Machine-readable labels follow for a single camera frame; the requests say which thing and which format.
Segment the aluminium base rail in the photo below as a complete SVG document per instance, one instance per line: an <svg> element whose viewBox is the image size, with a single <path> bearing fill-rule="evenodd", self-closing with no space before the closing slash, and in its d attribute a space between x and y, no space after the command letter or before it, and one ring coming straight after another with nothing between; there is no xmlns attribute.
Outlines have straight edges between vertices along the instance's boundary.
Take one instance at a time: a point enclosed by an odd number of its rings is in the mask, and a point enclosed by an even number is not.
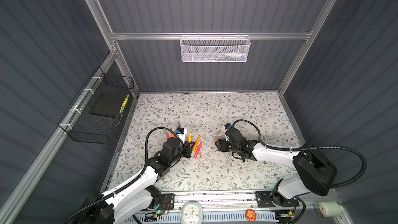
<svg viewBox="0 0 398 224"><path fill-rule="evenodd" d="M127 223L181 224L183 205L195 201L203 208L202 224L350 224L352 221L345 210L338 217L322 218L318 214L318 202L333 202L336 199L335 191L325 197L309 193L277 205L270 190L166 192L156 210L158 217L154 217L153 210L140 211L128 218ZM247 209L256 212L256 221L249 222L245 218Z"/></svg>

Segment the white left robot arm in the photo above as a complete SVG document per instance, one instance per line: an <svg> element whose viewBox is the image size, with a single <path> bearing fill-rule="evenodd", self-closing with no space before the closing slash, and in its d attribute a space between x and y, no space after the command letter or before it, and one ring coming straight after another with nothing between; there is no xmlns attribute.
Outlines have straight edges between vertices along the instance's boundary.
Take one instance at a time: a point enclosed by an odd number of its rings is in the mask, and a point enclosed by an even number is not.
<svg viewBox="0 0 398 224"><path fill-rule="evenodd" d="M145 172L136 174L112 190L100 194L101 202L81 211L70 224L120 224L147 208L160 203L155 183L164 177L182 157L190 158L192 143L169 138L161 151L148 159Z"/></svg>

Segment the aluminium enclosure frame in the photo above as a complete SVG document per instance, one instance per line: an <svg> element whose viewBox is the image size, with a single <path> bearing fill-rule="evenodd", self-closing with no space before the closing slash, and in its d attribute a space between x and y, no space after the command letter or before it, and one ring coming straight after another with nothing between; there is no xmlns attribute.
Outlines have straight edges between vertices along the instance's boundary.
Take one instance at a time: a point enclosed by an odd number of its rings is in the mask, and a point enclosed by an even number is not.
<svg viewBox="0 0 398 224"><path fill-rule="evenodd" d="M177 40L181 36L186 36L186 33L116 33L112 31L109 21L105 16L103 7L99 0L85 0L95 21L98 25L107 45L110 50L108 56L104 62L98 67L92 76L90 76L87 84L83 87L77 98L72 101L72 107L78 107L84 98L88 95L88 91L92 85L98 80L97 76L105 73L109 68L116 63L120 69L122 75L131 77L132 72L129 69L126 58L124 57L121 48L118 44L120 40ZM337 0L325 0L319 14L313 24L310 31L304 33L247 33L246 35L253 40L302 40L303 45L297 53L292 65L288 69L285 78L282 81L278 92L284 94L288 88L293 76L296 74L297 69L302 63L305 55L309 51L309 48L315 41L316 36L319 34L321 27L326 21L329 13ZM1 223L12 224L26 201L32 194L33 190L37 186L38 182L42 178L48 166L58 153L60 147L68 137L67 133L60 127L57 127L53 132L50 139L44 145L40 153L36 156L35 160L28 168L22 179L19 181L7 201L1 208Z"/></svg>

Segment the white tape roll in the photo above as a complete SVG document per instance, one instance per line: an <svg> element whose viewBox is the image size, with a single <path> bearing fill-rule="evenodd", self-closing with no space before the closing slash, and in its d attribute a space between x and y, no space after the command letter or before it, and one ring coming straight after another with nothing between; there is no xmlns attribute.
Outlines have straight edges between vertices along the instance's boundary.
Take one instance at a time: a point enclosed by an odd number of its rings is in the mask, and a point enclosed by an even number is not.
<svg viewBox="0 0 398 224"><path fill-rule="evenodd" d="M322 218L341 216L344 209L337 202L318 202L316 204L318 214Z"/></svg>

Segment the yellow highlighter in basket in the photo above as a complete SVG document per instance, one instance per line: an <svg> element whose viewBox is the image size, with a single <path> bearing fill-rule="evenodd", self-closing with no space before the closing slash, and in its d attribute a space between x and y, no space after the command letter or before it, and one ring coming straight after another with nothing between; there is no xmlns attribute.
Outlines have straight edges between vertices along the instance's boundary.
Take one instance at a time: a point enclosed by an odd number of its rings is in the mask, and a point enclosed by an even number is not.
<svg viewBox="0 0 398 224"><path fill-rule="evenodd" d="M124 112L124 109L125 109L125 106L126 106L127 103L128 103L129 97L130 97L130 95L127 94L126 97L124 98L124 100L123 100L123 102L122 102L122 105L121 105L121 108L120 108L120 110L119 110L119 113L120 113L120 114L122 114L122 113Z"/></svg>

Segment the red round sticker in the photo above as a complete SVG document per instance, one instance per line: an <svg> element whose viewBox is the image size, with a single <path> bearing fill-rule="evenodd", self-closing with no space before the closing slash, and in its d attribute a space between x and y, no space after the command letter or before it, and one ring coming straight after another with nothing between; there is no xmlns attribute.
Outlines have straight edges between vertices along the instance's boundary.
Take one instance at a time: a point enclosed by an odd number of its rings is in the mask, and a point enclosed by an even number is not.
<svg viewBox="0 0 398 224"><path fill-rule="evenodd" d="M253 209L247 209L245 211L245 218L249 221L249 222L254 222L257 220L257 214Z"/></svg>

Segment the black pad in basket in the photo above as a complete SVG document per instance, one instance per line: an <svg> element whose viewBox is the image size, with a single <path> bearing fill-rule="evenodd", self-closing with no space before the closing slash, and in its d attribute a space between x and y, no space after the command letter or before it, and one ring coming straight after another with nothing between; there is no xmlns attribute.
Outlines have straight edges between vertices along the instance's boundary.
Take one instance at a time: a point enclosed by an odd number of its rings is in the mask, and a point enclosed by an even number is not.
<svg viewBox="0 0 398 224"><path fill-rule="evenodd" d="M102 117L116 118L126 95L118 95L111 93L101 93L89 113Z"/></svg>

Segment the white analog clock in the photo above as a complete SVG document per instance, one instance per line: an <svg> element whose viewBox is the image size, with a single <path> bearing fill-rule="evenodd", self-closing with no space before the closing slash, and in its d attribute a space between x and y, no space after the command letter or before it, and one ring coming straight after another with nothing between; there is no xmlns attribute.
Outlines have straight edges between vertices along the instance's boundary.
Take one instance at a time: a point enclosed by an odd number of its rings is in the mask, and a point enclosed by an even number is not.
<svg viewBox="0 0 398 224"><path fill-rule="evenodd" d="M187 202L180 211L180 222L182 224L201 224L203 221L203 208L195 201Z"/></svg>

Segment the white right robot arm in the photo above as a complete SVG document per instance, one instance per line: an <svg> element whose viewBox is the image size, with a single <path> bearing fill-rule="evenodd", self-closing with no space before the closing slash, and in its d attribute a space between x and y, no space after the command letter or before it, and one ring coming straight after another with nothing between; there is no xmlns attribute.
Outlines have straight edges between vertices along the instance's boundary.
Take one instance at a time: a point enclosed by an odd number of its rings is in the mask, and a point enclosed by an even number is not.
<svg viewBox="0 0 398 224"><path fill-rule="evenodd" d="M337 168L317 149L295 151L281 146L269 146L258 140L247 140L241 132L228 125L225 137L218 139L216 147L220 152L232 152L238 159L274 162L295 169L296 173L280 179L273 189L274 200L290 200L293 197L312 192L326 196L332 187Z"/></svg>

